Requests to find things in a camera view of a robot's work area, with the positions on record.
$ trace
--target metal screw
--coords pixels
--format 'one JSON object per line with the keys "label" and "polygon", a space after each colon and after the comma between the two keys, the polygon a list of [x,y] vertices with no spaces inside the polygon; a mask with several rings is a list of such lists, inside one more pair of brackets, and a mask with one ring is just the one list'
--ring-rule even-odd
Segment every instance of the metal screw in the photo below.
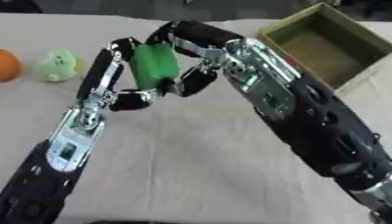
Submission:
{"label": "metal screw", "polygon": [[315,111],[314,111],[314,109],[312,109],[312,108],[308,108],[308,109],[306,110],[306,113],[308,113],[309,116],[314,116]]}

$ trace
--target silver metal bracket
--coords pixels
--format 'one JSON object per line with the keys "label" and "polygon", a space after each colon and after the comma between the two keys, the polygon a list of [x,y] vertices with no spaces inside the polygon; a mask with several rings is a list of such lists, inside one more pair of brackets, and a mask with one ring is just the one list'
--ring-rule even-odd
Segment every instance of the silver metal bracket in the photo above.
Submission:
{"label": "silver metal bracket", "polygon": [[103,116],[97,118],[97,124],[92,129],[81,128],[80,116],[81,109],[77,106],[71,107],[49,137],[51,147],[46,153],[46,159],[50,166],[59,172],[73,172],[83,166],[103,131]]}
{"label": "silver metal bracket", "polygon": [[253,38],[227,43],[222,67],[230,83],[270,120],[281,120],[296,106],[290,83],[300,77],[292,66]]}

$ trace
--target robot forearm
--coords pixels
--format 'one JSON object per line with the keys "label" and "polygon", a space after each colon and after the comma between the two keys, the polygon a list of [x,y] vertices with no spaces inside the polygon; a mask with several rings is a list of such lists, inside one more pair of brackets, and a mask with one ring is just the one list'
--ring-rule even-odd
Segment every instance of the robot forearm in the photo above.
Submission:
{"label": "robot forearm", "polygon": [[380,135],[330,89],[298,72],[258,40],[207,24],[172,22],[149,41],[168,41],[177,52],[202,58],[199,77],[222,70],[276,135],[316,173],[333,178],[369,207],[374,221],[392,223],[392,161],[379,143]]}

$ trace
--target orange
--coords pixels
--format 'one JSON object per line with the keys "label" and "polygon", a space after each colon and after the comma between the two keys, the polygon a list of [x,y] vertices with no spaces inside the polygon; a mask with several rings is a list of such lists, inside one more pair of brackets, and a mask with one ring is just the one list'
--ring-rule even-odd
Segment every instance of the orange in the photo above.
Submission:
{"label": "orange", "polygon": [[0,49],[0,81],[8,81],[18,76],[20,64],[11,53]]}

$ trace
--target open box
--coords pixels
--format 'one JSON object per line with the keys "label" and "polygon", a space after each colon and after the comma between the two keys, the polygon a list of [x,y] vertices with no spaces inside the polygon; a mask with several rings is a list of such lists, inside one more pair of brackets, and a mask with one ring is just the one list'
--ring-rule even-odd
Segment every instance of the open box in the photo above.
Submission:
{"label": "open box", "polygon": [[325,3],[262,29],[258,38],[331,88],[392,52],[388,41]]}

